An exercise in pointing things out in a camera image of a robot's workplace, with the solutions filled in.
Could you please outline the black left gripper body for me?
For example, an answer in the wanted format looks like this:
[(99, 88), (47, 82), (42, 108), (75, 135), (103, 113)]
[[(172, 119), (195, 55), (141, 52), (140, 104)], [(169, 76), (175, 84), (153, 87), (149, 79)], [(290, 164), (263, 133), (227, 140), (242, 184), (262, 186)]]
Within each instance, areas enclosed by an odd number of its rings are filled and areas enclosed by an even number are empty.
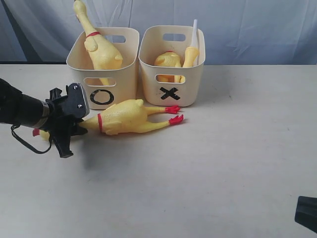
[(83, 118), (77, 119), (73, 115), (66, 113), (65, 101), (67, 94), (63, 96), (61, 93), (62, 90), (59, 88), (54, 88), (50, 91), (50, 98), (47, 102), (53, 107), (53, 111), (49, 115), (46, 131), (49, 133), (56, 132), (58, 135), (70, 137), (88, 133), (87, 129), (79, 125), (79, 123), (83, 121)]

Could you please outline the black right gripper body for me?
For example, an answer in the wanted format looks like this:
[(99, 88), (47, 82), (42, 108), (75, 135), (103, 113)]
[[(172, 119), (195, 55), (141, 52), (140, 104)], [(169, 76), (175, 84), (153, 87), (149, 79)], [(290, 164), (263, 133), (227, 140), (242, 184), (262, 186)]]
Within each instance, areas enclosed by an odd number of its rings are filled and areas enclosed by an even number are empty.
[(299, 196), (295, 211), (295, 222), (317, 232), (317, 199), (314, 197)]

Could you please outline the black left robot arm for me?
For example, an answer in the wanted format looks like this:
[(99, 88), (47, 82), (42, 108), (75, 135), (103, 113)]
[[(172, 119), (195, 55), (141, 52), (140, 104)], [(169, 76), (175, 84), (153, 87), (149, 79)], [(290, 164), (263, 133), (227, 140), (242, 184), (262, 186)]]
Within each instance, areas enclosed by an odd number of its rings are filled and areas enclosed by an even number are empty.
[(61, 158), (73, 155), (70, 150), (72, 136), (84, 135), (88, 131), (80, 126), (89, 114), (89, 106), (83, 86), (71, 83), (66, 95), (54, 88), (45, 101), (23, 94), (5, 80), (0, 81), (0, 121), (11, 126), (12, 136), (36, 154), (43, 154), (15, 132), (20, 126), (49, 133), (49, 143), (54, 144)]

